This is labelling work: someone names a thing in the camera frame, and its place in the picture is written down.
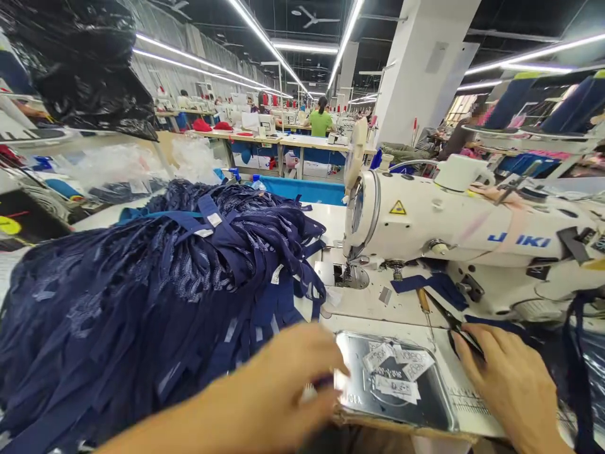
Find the fluorescent light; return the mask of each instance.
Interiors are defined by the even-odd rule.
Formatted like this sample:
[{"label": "fluorescent light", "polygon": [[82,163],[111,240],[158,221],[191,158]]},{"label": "fluorescent light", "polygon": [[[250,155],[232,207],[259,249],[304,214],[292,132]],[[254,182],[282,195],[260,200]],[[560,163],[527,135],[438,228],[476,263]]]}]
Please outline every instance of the fluorescent light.
[{"label": "fluorescent light", "polygon": [[[191,71],[195,71],[196,73],[205,74],[206,76],[209,76],[209,77],[213,77],[213,78],[217,78],[217,79],[222,79],[222,80],[224,80],[226,82],[230,82],[230,83],[234,83],[234,84],[242,85],[242,86],[247,86],[249,88],[253,88],[254,90],[258,90],[257,86],[253,86],[253,85],[246,84],[244,82],[240,82],[240,81],[236,81],[236,80],[233,80],[233,79],[229,79],[229,78],[226,78],[224,76],[221,76],[220,74],[210,73],[208,71],[204,71],[203,69],[196,68],[196,67],[193,67],[193,66],[189,66],[189,65],[186,65],[184,63],[181,63],[181,62],[178,62],[178,61],[174,61],[174,60],[171,60],[171,59],[167,59],[167,58],[164,58],[164,57],[160,57],[159,55],[150,54],[150,53],[145,52],[143,50],[132,49],[132,51],[135,54],[143,55],[144,57],[160,60],[160,61],[163,61],[163,62],[166,62],[166,63],[170,63],[170,64],[173,64],[173,65],[176,65],[176,66],[183,67],[185,69],[190,69]],[[290,95],[284,95],[284,97],[286,97],[286,98],[292,98],[292,96],[290,96]]]},{"label": "fluorescent light", "polygon": [[351,100],[351,101],[349,101],[349,103],[356,104],[355,101],[376,100],[377,97],[378,97],[378,93],[371,93],[370,95],[362,96],[361,98],[356,98],[354,100]]},{"label": "fluorescent light", "polygon": [[534,64],[516,64],[516,63],[505,63],[501,65],[502,69],[512,69],[514,71],[540,71],[542,73],[556,73],[556,74],[569,74],[574,71],[575,68],[565,68],[556,66],[542,66]]},{"label": "fluorescent light", "polygon": [[563,50],[573,49],[574,47],[580,47],[580,46],[583,46],[586,44],[591,44],[591,43],[602,41],[602,40],[605,40],[605,33],[602,33],[600,35],[596,35],[593,37],[589,37],[589,38],[584,38],[581,40],[576,40],[576,41],[571,41],[571,42],[567,42],[567,43],[560,43],[560,44],[548,46],[541,50],[536,50],[534,52],[528,52],[528,53],[519,55],[518,57],[512,57],[512,58],[500,60],[500,61],[497,61],[494,63],[488,63],[488,64],[485,64],[482,66],[472,67],[471,69],[466,71],[464,75],[469,76],[470,74],[482,73],[484,71],[489,71],[491,69],[499,68],[503,64],[521,63],[524,61],[533,60],[536,58],[544,57],[546,55],[556,54],[557,52],[561,52]]},{"label": "fluorescent light", "polygon": [[349,16],[349,22],[347,23],[347,28],[345,29],[345,34],[342,36],[342,41],[340,42],[340,49],[338,50],[338,55],[336,55],[336,61],[334,62],[334,69],[332,69],[332,75],[330,76],[330,82],[328,82],[328,90],[332,86],[332,82],[336,78],[336,73],[338,72],[338,67],[340,66],[340,62],[342,61],[342,56],[345,53],[345,49],[347,48],[347,43],[351,38],[351,34],[353,33],[353,29],[355,28],[355,22],[357,22],[357,18],[359,17],[359,13],[361,12],[361,7],[364,5],[364,0],[355,0],[355,4],[353,5],[353,10],[351,11],[351,15]]},{"label": "fluorescent light", "polygon": [[198,57],[196,55],[193,55],[193,54],[188,54],[187,52],[183,52],[182,50],[178,50],[176,47],[172,47],[172,46],[169,46],[168,44],[164,44],[164,43],[162,43],[160,41],[156,41],[155,39],[151,39],[151,38],[149,38],[149,37],[147,37],[145,35],[141,35],[140,33],[137,33],[137,38],[140,39],[140,40],[142,40],[142,41],[145,41],[147,43],[153,44],[153,45],[155,45],[157,47],[161,47],[162,49],[169,50],[170,52],[178,54],[178,55],[180,55],[182,57],[185,57],[187,59],[196,61],[196,62],[198,62],[201,65],[209,66],[211,68],[217,69],[218,71],[222,71],[222,72],[227,73],[227,74],[229,74],[231,76],[237,77],[238,79],[243,79],[245,81],[253,83],[253,84],[256,85],[256,87],[255,87],[256,89],[263,88],[264,90],[267,90],[267,91],[274,91],[276,93],[280,93],[280,91],[278,91],[278,90],[276,90],[274,88],[268,87],[267,85],[262,85],[261,83],[256,82],[255,80],[248,79],[247,77],[241,76],[238,73],[234,73],[234,72],[232,72],[232,71],[230,71],[230,70],[228,70],[226,68],[223,68],[222,66],[218,66],[217,64],[209,62],[208,60],[204,60],[204,59],[202,59],[202,58],[200,58],[200,57]]},{"label": "fluorescent light", "polygon": [[476,84],[461,85],[457,91],[474,90],[475,88],[485,88],[490,86],[500,85],[503,81],[479,82]]},{"label": "fluorescent light", "polygon": [[252,29],[252,31],[255,33],[255,35],[263,42],[263,44],[265,44],[265,46],[271,51],[271,53],[275,56],[275,58],[282,64],[282,66],[285,68],[285,70],[292,76],[292,78],[296,82],[298,82],[298,85],[300,85],[301,88],[308,94],[309,90],[307,90],[307,88],[303,85],[303,83],[300,81],[300,79],[298,78],[298,76],[296,75],[294,70],[285,61],[282,54],[280,54],[278,52],[278,50],[275,48],[275,46],[273,46],[273,44],[271,44],[269,37],[265,34],[262,27],[256,22],[256,19],[254,19],[254,17],[252,17],[250,12],[248,11],[248,8],[246,8],[241,3],[240,0],[227,0],[227,1],[229,3],[231,3],[231,6],[233,8],[235,8],[235,10],[238,12],[240,17],[242,19],[244,19],[244,22],[246,22],[246,24],[248,24],[248,26]]},{"label": "fluorescent light", "polygon": [[366,101],[360,101],[358,103],[350,102],[349,104],[368,104],[368,103],[372,103],[372,102],[376,102],[376,100],[375,99],[368,99]]},{"label": "fluorescent light", "polygon": [[337,54],[338,47],[327,47],[318,45],[306,45],[306,44],[290,44],[284,42],[275,42],[273,45],[276,49],[284,50],[298,50],[300,52],[310,52],[312,54]]}]

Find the white curtain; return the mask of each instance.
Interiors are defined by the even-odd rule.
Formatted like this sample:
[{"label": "white curtain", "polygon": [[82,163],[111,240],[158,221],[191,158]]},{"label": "white curtain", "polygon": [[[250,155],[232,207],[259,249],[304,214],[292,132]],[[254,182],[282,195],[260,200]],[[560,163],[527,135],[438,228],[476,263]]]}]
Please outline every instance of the white curtain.
[{"label": "white curtain", "polygon": [[[131,10],[137,23],[137,29],[148,37],[170,44],[190,54],[198,55],[214,64],[225,67],[234,73],[241,74],[264,85],[276,86],[274,79],[266,77],[255,66],[239,60],[235,54],[201,34],[193,25],[180,23],[174,17],[146,0],[118,1]],[[211,68],[202,67],[186,57],[153,46],[142,40],[137,40],[135,46],[150,54],[160,55],[161,57],[189,66],[199,67],[212,73],[219,73]],[[221,96],[223,99],[229,97],[231,93],[251,91],[248,87],[205,76],[204,74],[143,55],[133,55],[132,67],[143,85],[153,96],[156,94],[159,85],[174,99],[176,99],[181,90],[187,90],[190,95],[195,95],[198,93],[196,83],[199,82],[211,83],[215,96]]]}]

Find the warning label sticker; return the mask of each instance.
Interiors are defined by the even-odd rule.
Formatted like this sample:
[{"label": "warning label sticker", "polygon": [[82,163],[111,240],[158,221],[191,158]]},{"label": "warning label sticker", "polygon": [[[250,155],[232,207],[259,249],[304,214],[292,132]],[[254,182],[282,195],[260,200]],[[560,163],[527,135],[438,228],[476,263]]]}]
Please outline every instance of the warning label sticker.
[{"label": "warning label sticker", "polygon": [[401,201],[397,201],[397,203],[395,204],[393,209],[390,210],[390,213],[391,214],[406,214],[405,208],[403,207],[403,204],[401,203]]}]

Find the scissors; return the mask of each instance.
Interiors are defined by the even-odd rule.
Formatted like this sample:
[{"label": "scissors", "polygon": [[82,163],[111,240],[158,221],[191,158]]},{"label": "scissors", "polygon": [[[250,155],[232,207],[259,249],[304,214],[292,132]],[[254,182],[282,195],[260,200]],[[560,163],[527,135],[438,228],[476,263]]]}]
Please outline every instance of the scissors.
[{"label": "scissors", "polygon": [[477,339],[475,339],[472,334],[462,330],[462,322],[456,317],[454,317],[454,315],[449,310],[445,309],[441,304],[439,304],[430,293],[427,292],[427,296],[430,298],[437,310],[441,312],[441,315],[443,315],[443,318],[445,318],[446,322],[449,324],[449,331],[447,332],[447,336],[449,338],[449,343],[452,346],[454,353],[456,353],[458,359],[460,359],[460,356],[456,351],[456,345],[454,343],[454,338],[452,337],[452,331],[458,333],[466,341],[471,351],[475,353],[479,358],[485,361],[485,355],[479,345],[479,342],[477,342]]}]

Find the plastic bottle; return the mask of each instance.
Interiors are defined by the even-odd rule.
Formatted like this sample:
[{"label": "plastic bottle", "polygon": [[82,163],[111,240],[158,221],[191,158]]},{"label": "plastic bottle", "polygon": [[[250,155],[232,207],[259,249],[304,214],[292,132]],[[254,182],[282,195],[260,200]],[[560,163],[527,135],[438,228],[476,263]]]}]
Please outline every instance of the plastic bottle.
[{"label": "plastic bottle", "polygon": [[252,187],[254,189],[267,190],[266,186],[260,180],[260,175],[257,173],[252,175]]}]

